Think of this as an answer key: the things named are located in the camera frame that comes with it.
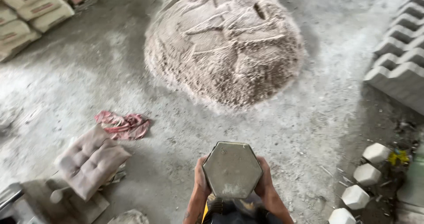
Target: cement sand mixture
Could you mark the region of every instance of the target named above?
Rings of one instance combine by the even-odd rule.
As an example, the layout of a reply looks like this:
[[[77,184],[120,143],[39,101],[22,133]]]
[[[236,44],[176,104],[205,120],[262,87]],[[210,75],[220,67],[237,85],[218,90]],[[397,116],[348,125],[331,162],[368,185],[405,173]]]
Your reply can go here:
[[[247,108],[297,75],[303,51],[277,0],[167,0],[146,32],[145,60],[197,101]]]

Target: dusty floor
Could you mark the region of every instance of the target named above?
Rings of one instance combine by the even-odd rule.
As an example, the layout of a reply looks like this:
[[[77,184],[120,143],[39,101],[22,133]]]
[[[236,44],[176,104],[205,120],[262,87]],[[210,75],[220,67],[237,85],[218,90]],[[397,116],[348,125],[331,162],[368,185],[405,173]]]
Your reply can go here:
[[[325,223],[340,202],[336,168],[352,173],[371,140],[384,144],[396,119],[418,117],[362,84],[400,0],[280,1],[309,57],[290,88],[239,114],[193,104],[145,70],[144,32],[162,0],[101,0],[47,33],[0,66],[0,113],[17,114],[0,140],[0,189],[54,174],[55,157],[108,109],[154,123],[146,138],[122,143],[133,154],[127,177],[103,191],[111,206],[97,223],[133,208],[151,223],[180,223],[195,161],[219,140],[250,143],[294,219]]]

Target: beige cushion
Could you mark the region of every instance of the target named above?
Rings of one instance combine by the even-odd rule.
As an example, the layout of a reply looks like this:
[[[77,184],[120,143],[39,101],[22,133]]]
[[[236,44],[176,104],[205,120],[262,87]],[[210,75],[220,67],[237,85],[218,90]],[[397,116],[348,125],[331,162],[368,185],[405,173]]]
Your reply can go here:
[[[87,201],[130,156],[97,124],[65,150],[56,165],[75,193]]]

